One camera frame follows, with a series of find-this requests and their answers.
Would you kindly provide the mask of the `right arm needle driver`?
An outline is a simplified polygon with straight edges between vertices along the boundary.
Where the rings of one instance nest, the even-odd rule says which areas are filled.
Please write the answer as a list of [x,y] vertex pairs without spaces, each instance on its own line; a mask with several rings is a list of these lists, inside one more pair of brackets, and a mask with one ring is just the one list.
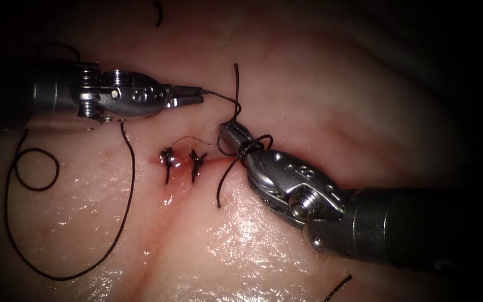
[[251,188],[265,205],[297,229],[315,219],[340,221],[345,195],[312,164],[278,150],[258,150],[244,160]]

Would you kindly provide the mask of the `left arm needle driver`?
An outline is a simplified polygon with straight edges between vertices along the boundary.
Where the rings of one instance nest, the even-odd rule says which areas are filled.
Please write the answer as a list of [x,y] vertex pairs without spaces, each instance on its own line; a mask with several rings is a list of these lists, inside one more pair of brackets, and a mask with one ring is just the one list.
[[96,63],[72,63],[72,98],[80,123],[134,120],[159,114],[167,102],[165,86],[128,70],[101,71]]

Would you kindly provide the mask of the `right arm needle driver jaw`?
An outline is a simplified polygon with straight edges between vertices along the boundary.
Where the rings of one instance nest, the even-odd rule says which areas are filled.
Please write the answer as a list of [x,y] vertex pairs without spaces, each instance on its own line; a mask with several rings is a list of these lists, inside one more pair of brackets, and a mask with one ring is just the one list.
[[250,131],[242,124],[220,124],[220,136],[223,141],[222,145],[227,149],[228,153],[241,155],[245,152],[245,157],[242,157],[244,163],[253,163],[253,147],[249,148],[253,141],[253,136]]
[[250,131],[237,121],[226,123],[226,147],[233,153],[252,153],[263,150],[263,144],[256,141]]

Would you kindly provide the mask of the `left arm needle driver jaw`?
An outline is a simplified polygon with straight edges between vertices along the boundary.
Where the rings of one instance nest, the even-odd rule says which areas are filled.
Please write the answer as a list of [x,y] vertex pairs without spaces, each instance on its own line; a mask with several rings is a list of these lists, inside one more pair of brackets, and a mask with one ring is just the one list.
[[204,102],[203,95],[196,96],[172,96],[167,101],[167,109],[179,108],[182,106],[196,105]]
[[195,86],[172,86],[172,97],[199,97],[202,96],[202,88]]

